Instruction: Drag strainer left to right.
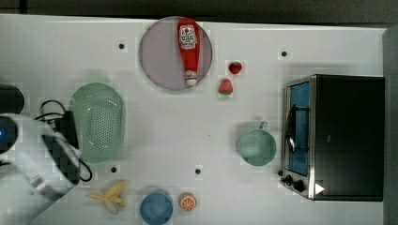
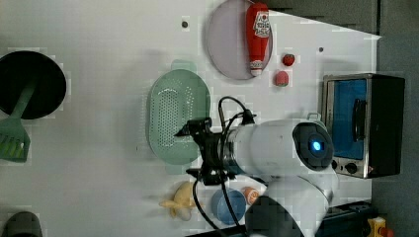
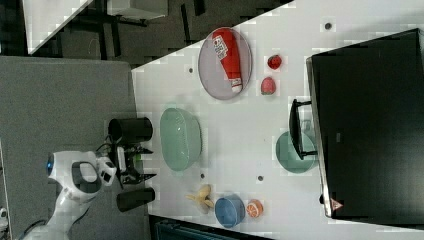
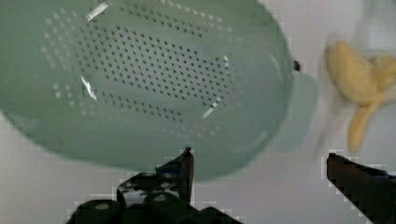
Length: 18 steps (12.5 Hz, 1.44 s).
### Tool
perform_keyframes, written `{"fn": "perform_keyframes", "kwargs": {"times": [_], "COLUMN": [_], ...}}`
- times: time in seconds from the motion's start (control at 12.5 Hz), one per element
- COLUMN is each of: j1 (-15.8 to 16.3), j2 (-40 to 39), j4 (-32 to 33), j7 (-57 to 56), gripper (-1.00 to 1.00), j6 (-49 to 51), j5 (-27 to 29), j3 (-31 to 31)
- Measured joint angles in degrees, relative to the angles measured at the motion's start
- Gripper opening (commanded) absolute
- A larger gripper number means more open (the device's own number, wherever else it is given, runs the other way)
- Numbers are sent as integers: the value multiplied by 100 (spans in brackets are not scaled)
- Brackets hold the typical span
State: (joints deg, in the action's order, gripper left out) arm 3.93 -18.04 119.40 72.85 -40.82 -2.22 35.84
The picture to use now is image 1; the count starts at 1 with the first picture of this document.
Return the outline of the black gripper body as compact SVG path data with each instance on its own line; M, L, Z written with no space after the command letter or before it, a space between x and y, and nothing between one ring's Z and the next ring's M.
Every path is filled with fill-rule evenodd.
M77 129L72 111L66 111L60 118L55 120L55 129L67 139L69 144L76 149L79 148Z

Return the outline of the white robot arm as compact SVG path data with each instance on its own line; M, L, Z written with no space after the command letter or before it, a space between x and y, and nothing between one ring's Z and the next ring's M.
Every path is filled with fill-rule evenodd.
M1 115L1 225L29 225L81 180L81 152L48 124Z

